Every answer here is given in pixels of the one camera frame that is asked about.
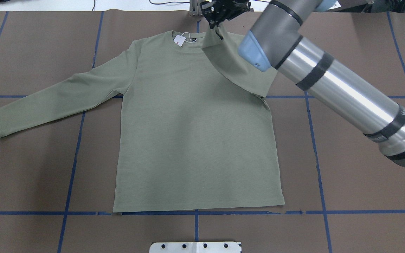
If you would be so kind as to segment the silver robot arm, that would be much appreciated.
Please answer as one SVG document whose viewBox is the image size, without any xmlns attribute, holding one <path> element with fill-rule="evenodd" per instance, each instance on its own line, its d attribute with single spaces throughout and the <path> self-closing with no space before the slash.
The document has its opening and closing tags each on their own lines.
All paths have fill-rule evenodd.
<svg viewBox="0 0 405 253">
<path fill-rule="evenodd" d="M 312 12 L 334 4 L 334 0 L 272 0 L 236 45 L 221 24 L 248 12 L 250 2 L 203 1 L 201 12 L 209 24 L 203 51 L 224 77 L 258 96 L 268 93 L 269 85 L 259 83 L 266 82 L 266 73 L 271 79 L 282 73 L 405 168 L 405 108 L 299 33 Z"/>
</svg>

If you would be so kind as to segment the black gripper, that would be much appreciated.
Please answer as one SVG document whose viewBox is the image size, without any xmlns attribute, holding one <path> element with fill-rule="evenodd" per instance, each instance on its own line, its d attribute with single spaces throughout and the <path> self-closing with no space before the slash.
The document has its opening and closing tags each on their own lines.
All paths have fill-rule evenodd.
<svg viewBox="0 0 405 253">
<path fill-rule="evenodd" d="M 225 20 L 232 20 L 245 12 L 249 12 L 249 0 L 212 0 L 200 3 L 201 12 L 209 23 L 211 30 Z"/>
</svg>

